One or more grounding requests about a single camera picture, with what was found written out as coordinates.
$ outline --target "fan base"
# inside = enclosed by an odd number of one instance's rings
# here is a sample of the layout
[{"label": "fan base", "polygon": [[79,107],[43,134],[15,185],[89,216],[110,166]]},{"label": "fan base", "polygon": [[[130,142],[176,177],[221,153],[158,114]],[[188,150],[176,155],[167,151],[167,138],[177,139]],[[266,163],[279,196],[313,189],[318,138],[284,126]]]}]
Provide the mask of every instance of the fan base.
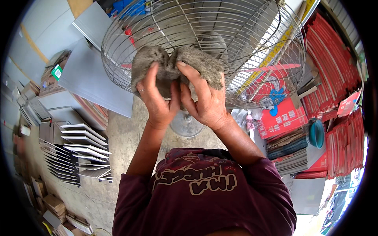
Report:
[{"label": "fan base", "polygon": [[201,133],[204,126],[194,119],[187,111],[179,110],[170,123],[171,129],[183,137],[194,137]]}]

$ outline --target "forearm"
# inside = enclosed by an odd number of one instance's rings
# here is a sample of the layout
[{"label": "forearm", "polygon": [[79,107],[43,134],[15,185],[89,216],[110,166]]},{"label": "forearm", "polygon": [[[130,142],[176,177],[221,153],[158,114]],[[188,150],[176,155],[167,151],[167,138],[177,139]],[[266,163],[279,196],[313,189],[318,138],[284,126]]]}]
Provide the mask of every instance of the forearm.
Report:
[{"label": "forearm", "polygon": [[222,128],[214,130],[214,133],[227,147],[233,159],[241,166],[251,165],[265,157],[230,114]]},{"label": "forearm", "polygon": [[147,121],[142,138],[126,174],[151,176],[166,129],[157,130]]}]

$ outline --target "fan guard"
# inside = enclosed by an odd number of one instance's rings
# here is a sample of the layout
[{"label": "fan guard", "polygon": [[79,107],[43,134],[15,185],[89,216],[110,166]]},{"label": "fan guard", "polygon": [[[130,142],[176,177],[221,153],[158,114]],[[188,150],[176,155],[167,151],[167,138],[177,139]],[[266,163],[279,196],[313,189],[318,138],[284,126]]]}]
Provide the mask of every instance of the fan guard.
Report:
[{"label": "fan guard", "polygon": [[131,63],[138,48],[161,46],[170,54],[193,46],[224,63],[228,108],[274,106],[299,88],[306,56],[300,20],[282,2],[157,0],[147,15],[146,1],[135,0],[105,34],[105,71],[132,92]]}]

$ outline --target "fingernail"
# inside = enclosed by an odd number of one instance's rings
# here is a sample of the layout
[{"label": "fingernail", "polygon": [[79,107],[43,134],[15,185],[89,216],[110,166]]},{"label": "fingernail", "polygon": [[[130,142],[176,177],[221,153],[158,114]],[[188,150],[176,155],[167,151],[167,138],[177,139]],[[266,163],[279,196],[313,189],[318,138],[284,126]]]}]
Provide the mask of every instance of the fingernail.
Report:
[{"label": "fingernail", "polygon": [[150,68],[156,66],[157,64],[158,64],[158,62],[152,62]]},{"label": "fingernail", "polygon": [[177,64],[179,64],[180,66],[186,66],[184,62],[177,62]]}]

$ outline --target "qr code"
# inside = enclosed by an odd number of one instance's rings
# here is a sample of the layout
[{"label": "qr code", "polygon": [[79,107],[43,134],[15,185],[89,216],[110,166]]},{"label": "qr code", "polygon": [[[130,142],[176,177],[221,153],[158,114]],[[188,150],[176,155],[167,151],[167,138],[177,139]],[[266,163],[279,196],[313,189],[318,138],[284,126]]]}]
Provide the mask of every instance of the qr code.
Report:
[{"label": "qr code", "polygon": [[60,72],[60,70],[56,70],[55,75],[56,77],[60,78],[60,76],[62,75],[62,72]]}]

